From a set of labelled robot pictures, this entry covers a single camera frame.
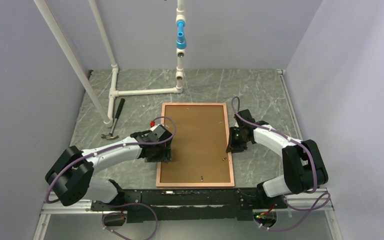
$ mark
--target cable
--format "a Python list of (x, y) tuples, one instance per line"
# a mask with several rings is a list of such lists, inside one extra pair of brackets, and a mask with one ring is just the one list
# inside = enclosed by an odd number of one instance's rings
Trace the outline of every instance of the cable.
[[(320, 206), (318, 207), (315, 207), (316, 204), (320, 201), (320, 199), (322, 199), (322, 197), (324, 195), (328, 195), (327, 196), (327, 200)], [(328, 204), (328, 202), (330, 201), (331, 199), (331, 194), (329, 192), (324, 192), (322, 195), (320, 195), (316, 200), (315, 202), (312, 204), (312, 206), (309, 208), (311, 210), (308, 210), (307, 213), (297, 222), (295, 223), (294, 225), (290, 226), (290, 227), (287, 227), (287, 228), (277, 228), (277, 229), (272, 229), (270, 227), (265, 227), (263, 226), (261, 223), (258, 223), (255, 218), (254, 218), (254, 222), (258, 225), (259, 228), (263, 228), (267, 231), (273, 231), (273, 232), (285, 232), (285, 231), (289, 231), (289, 230), (292, 230), (296, 227), (298, 227), (301, 223), (304, 222), (304, 220), (309, 216), (309, 214), (311, 213), (312, 210), (315, 210), (315, 209), (319, 209), (319, 208), (322, 208), (324, 207), (326, 204)]]
[[(237, 109), (235, 108), (235, 99), (237, 99)], [(308, 159), (309, 159), (309, 163), (311, 165), (311, 171), (312, 171), (312, 179), (313, 179), (313, 189), (310, 190), (310, 191), (305, 191), (304, 193), (307, 193), (307, 194), (312, 194), (314, 192), (316, 192), (317, 190), (317, 175), (316, 175), (316, 165), (314, 164), (314, 160), (313, 160), (313, 156), (311, 155), (310, 153), (310, 150), (308, 150), (308, 148), (306, 148), (306, 146), (304, 146), (303, 144), (301, 144), (300, 142), (294, 140), (294, 139), (290, 139), (286, 134), (284, 134), (283, 132), (281, 131), (278, 131), (276, 129), (270, 129), (268, 127), (265, 127), (265, 126), (261, 126), (261, 125), (258, 125), (258, 124), (255, 124), (255, 123), (252, 123), (250, 121), (247, 121), (245, 120), (243, 117), (241, 117), (239, 114), (238, 114), (238, 111), (240, 109), (240, 106), (241, 106), (241, 100), (239, 99), (238, 96), (234, 96), (231, 100), (231, 107), (233, 109), (233, 112), (234, 114), (236, 115), (236, 117), (238, 117), (240, 120), (242, 120), (244, 123), (248, 124), (248, 125), (251, 125), (251, 126), (254, 126), (256, 128), (260, 128), (260, 129), (264, 129), (264, 130), (268, 130), (268, 131), (271, 131), (273, 133), (276, 133), (278, 134), (279, 136), (283, 137), (284, 139), (286, 140), (290, 140), (292, 143), (298, 145), (299, 147), (301, 147), (305, 153), (308, 155)], [(320, 199), (322, 199), (323, 196), (327, 195), (327, 199), (325, 202), (323, 202), (320, 206), (316, 206), (316, 204), (320, 201)], [(296, 228), (297, 226), (299, 226), (307, 217), (308, 215), (311, 213), (311, 211), (313, 210), (317, 210), (317, 209), (321, 209), (323, 208), (326, 204), (328, 204), (328, 202), (331, 200), (331, 194), (329, 192), (324, 192), (322, 195), (320, 195), (314, 202), (314, 204), (310, 207), (310, 208), (305, 208), (305, 209), (301, 209), (301, 208), (296, 208), (294, 206), (291, 206), (289, 205), (289, 203), (287, 203), (285, 201), (285, 199), (282, 197), (282, 201), (291, 209), (293, 210), (296, 210), (296, 211), (301, 211), (301, 212), (307, 212), (295, 225), (292, 225), (290, 227), (287, 227), (287, 228), (281, 228), (281, 229), (271, 229), (269, 227), (265, 227), (263, 226), (262, 224), (260, 225), (255, 219), (254, 219), (254, 222), (256, 222), (258, 224), (258, 226), (260, 228), (264, 228), (266, 230), (270, 230), (270, 231), (274, 231), (274, 232), (283, 232), (283, 231), (289, 231), (289, 230), (292, 230), (294, 228)]]
[(267, 215), (275, 208), (275, 204), (273, 203), (268, 211), (262, 212), (260, 215)]
[[(154, 118), (152, 121), (155, 121), (157, 119), (167, 119), (171, 122), (171, 124), (173, 124), (173, 133), (171, 134), (171, 136), (165, 140), (162, 140), (162, 141), (157, 141), (157, 142), (127, 142), (127, 143), (120, 143), (120, 144), (116, 144), (116, 145), (113, 145), (113, 146), (109, 146), (107, 148), (104, 148), (104, 149), (101, 149), (99, 151), (96, 151), (96, 154), (101, 154), (101, 153), (105, 153), (109, 150), (112, 150), (112, 149), (116, 149), (116, 148), (122, 148), (122, 147), (127, 147), (127, 146), (136, 146), (136, 145), (158, 145), (158, 144), (163, 144), (163, 143), (166, 143), (168, 141), (170, 141), (176, 134), (176, 124), (175, 122), (168, 116), (159, 116), (159, 117), (156, 117)], [(74, 165), (76, 165), (78, 162), (81, 162), (89, 157), (92, 157), (94, 155), (94, 152), (92, 153), (89, 153), (85, 156), (81, 156), (79, 158), (77, 158), (76, 160), (74, 160), (73, 162), (71, 162), (70, 164), (68, 164), (66, 167), (64, 167), (57, 175), (56, 177), (53, 179), (53, 181), (51, 182), (51, 184), (49, 185), (47, 191), (46, 191), (46, 194), (45, 194), (45, 202), (47, 204), (53, 204), (53, 203), (56, 203), (59, 201), (59, 199), (54, 199), (54, 200), (49, 200), (49, 195), (51, 194), (52, 192), (52, 189), (55, 187), (55, 184), (57, 184), (57, 181), (58, 179), (60, 179), (60, 177), (69, 169), (71, 169)]]
[(248, 194), (245, 194), (241, 189), (237, 189), (242, 195), (244, 195), (244, 196), (247, 196), (247, 197), (251, 197), (251, 198), (255, 198), (255, 197), (257, 197), (257, 195), (248, 195)]
[[(107, 207), (110, 207), (110, 208), (124, 208), (124, 207), (127, 207), (127, 206), (134, 206), (134, 205), (139, 205), (139, 206), (142, 206), (142, 207), (145, 207), (147, 209), (149, 209), (153, 216), (155, 217), (155, 228), (153, 229), (153, 232), (147, 237), (145, 238), (144, 240), (149, 240), (151, 239), (155, 233), (157, 232), (157, 228), (158, 228), (158, 218), (157, 218), (157, 214), (155, 213), (155, 211), (148, 205), (145, 205), (143, 203), (140, 203), (140, 202), (133, 202), (133, 203), (126, 203), (126, 204), (122, 204), (122, 205), (107, 205), (105, 204)], [(112, 234), (115, 234), (117, 236), (119, 236), (120, 238), (123, 238), (125, 240), (132, 240), (124, 235), (121, 235), (120, 233), (118, 233), (117, 231), (114, 231), (113, 229), (109, 228), (108, 226), (105, 225), (105, 218), (108, 217), (108, 216), (114, 216), (114, 215), (120, 215), (120, 216), (124, 216), (123, 213), (121, 212), (110, 212), (110, 213), (107, 213), (105, 214), (103, 217), (102, 217), (102, 226), (103, 226), (103, 230), (108, 230), (110, 231)]]

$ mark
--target hammer head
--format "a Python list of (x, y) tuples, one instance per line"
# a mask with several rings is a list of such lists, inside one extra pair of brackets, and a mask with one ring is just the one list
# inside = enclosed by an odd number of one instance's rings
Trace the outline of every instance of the hammer head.
[(114, 139), (118, 139), (119, 136), (113, 136), (112, 133), (108, 133), (108, 134), (101, 134), (100, 136), (101, 139), (106, 139), (106, 140), (114, 140)]

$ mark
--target hammer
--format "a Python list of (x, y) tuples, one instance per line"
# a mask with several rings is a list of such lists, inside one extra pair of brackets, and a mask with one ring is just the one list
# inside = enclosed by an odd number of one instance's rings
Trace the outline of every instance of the hammer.
[(109, 131), (108, 134), (101, 134), (100, 138), (101, 139), (106, 139), (106, 140), (114, 140), (118, 139), (119, 136), (113, 136), (114, 129), (116, 128), (117, 120), (119, 120), (120, 114), (122, 113), (123, 105), (125, 104), (125, 99), (122, 98), (120, 100), (120, 103), (118, 104), (117, 112), (115, 113), (114, 121), (112, 122), (112, 127), (111, 130)]

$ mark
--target white wall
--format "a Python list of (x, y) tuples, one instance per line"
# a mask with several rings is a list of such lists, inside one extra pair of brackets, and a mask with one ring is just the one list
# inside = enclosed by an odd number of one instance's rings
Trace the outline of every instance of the white wall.
[(346, 240), (384, 240), (384, 0), (324, 0), (286, 69)]
[(0, 240), (30, 240), (83, 88), (32, 0), (0, 0)]
[[(86, 69), (110, 61), (87, 0), (47, 0)], [(121, 68), (174, 69), (176, 0), (96, 0)], [(186, 68), (285, 69), (322, 0), (186, 0)]]

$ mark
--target horizontal pipe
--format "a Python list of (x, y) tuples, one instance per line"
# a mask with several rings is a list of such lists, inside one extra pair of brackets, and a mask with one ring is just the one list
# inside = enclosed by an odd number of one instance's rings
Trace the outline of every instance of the horizontal pipe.
[(175, 87), (173, 87), (173, 88), (161, 88), (161, 89), (118, 91), (118, 96), (134, 96), (134, 95), (148, 95), (148, 94), (174, 94), (174, 93), (178, 93)]

